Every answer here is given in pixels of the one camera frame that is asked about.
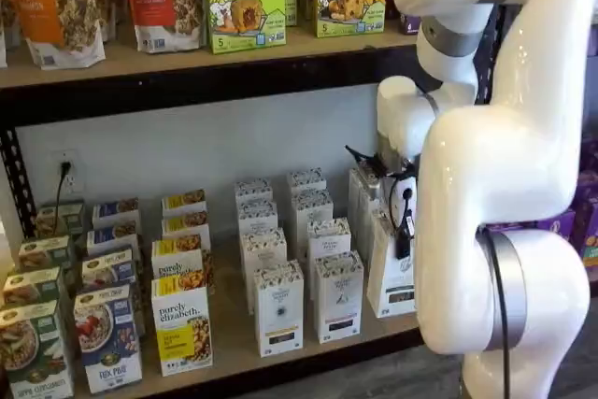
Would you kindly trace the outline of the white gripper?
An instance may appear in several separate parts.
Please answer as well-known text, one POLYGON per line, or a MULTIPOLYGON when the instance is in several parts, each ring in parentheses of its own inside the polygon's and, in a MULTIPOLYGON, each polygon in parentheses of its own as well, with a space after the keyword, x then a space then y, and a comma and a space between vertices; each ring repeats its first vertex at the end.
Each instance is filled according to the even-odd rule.
POLYGON ((388 200, 391 222, 397 230, 396 257, 410 256, 411 243, 415 236, 417 205, 417 182, 413 176, 396 178, 392 181, 388 200))

